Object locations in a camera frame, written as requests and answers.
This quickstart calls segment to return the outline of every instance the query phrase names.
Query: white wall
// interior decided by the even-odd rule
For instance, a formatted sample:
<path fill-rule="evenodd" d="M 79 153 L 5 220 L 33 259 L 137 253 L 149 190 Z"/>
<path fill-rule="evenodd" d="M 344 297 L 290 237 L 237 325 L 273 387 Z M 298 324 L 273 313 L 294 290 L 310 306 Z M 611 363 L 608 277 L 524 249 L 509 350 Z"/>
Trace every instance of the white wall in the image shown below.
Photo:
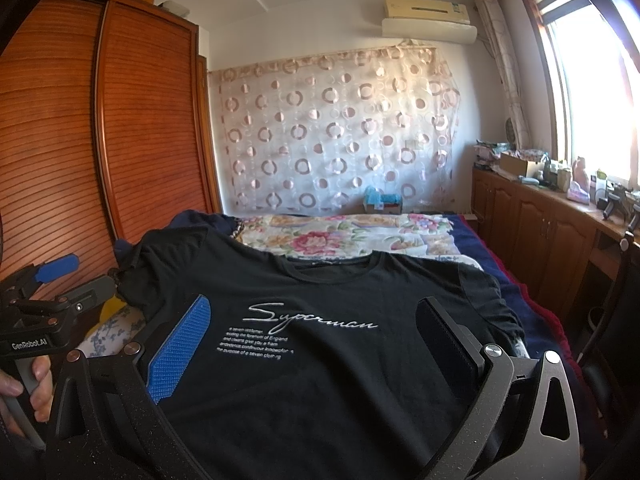
<path fill-rule="evenodd" d="M 498 0 L 511 33 L 520 69 L 520 93 L 533 147 L 551 152 L 549 95 L 538 43 L 522 0 Z"/>
<path fill-rule="evenodd" d="M 468 5 L 472 23 L 484 35 L 480 20 Z M 397 44 L 382 38 L 383 0 L 310 0 L 275 7 L 264 14 L 210 32 L 210 63 L 214 70 L 285 57 Z M 469 211 L 471 168 L 476 139 L 505 140 L 504 97 L 495 61 L 480 41 L 469 46 L 434 43 L 454 75 L 462 100 L 458 136 L 454 142 L 452 209 Z M 218 107 L 210 92 L 213 117 Z M 225 193 L 222 170 L 222 193 Z"/>
<path fill-rule="evenodd" d="M 198 25 L 198 54 L 207 58 L 207 70 L 211 70 L 209 31 Z"/>

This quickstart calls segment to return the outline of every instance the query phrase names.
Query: sliding wardrobe door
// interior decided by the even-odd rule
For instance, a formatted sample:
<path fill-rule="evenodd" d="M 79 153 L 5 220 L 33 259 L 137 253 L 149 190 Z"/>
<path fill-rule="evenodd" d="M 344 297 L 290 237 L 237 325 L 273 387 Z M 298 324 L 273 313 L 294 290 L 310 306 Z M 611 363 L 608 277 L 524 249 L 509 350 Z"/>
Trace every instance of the sliding wardrobe door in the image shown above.
<path fill-rule="evenodd" d="M 94 160 L 92 88 L 103 4 L 42 0 L 0 56 L 0 278 L 75 253 L 80 269 L 40 295 L 114 265 Z"/>
<path fill-rule="evenodd" d="M 140 240 L 211 211 L 196 111 L 196 26 L 109 2 L 98 50 L 98 150 L 111 221 Z"/>

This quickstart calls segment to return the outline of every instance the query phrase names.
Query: yellow cloth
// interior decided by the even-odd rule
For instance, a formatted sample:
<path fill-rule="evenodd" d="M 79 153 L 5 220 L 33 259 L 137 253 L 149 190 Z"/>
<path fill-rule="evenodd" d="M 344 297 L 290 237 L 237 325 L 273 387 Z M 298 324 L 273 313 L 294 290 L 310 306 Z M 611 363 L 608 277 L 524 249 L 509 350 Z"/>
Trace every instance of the yellow cloth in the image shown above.
<path fill-rule="evenodd" d="M 110 300 L 105 301 L 104 305 L 102 306 L 102 310 L 100 311 L 100 321 L 95 326 L 91 327 L 89 332 L 87 332 L 87 335 L 89 335 L 91 332 L 93 332 L 102 323 L 107 321 L 111 316 L 113 316 L 113 314 L 115 314 L 117 311 L 119 311 L 125 305 L 126 305 L 126 303 L 124 301 L 119 300 L 115 296 L 113 298 L 111 298 Z"/>

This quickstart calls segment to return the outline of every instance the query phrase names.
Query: circle pattern curtain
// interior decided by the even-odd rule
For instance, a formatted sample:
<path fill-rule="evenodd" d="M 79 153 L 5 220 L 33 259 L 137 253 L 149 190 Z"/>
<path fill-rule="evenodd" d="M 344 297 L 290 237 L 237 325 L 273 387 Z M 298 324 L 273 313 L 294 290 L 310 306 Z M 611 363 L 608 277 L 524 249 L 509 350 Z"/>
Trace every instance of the circle pattern curtain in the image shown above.
<path fill-rule="evenodd" d="M 460 92 L 438 49 L 338 52 L 218 77 L 225 211 L 359 212 L 367 186 L 399 193 L 405 209 L 449 201 Z"/>

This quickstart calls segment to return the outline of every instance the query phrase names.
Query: finger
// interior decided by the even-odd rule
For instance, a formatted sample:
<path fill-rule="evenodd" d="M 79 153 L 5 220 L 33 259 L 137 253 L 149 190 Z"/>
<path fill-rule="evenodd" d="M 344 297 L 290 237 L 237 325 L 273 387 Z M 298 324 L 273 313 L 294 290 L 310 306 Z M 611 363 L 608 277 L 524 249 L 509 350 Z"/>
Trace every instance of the finger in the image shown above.
<path fill-rule="evenodd" d="M 24 436 L 24 433 L 20 429 L 20 426 L 16 423 L 15 419 L 9 413 L 9 409 L 7 408 L 4 400 L 0 399 L 0 416 L 2 416 L 2 420 L 4 420 L 4 424 L 6 428 L 11 432 L 20 436 Z"/>
<path fill-rule="evenodd" d="M 31 371 L 36 377 L 36 380 L 40 382 L 47 372 L 51 369 L 51 360 L 48 355 L 40 355 L 33 360 L 31 364 Z"/>
<path fill-rule="evenodd" d="M 22 385 L 13 377 L 0 370 L 0 395 L 17 397 L 22 393 Z"/>
<path fill-rule="evenodd" d="M 53 398 L 49 399 L 43 407 L 37 410 L 34 414 L 35 419 L 38 422 L 48 422 L 49 417 L 51 416 L 51 403 L 53 402 Z"/>
<path fill-rule="evenodd" d="M 39 410 L 42 406 L 47 404 L 53 396 L 53 379 L 51 372 L 47 372 L 43 380 L 40 381 L 38 387 L 33 391 L 31 397 L 31 405 L 34 410 Z"/>

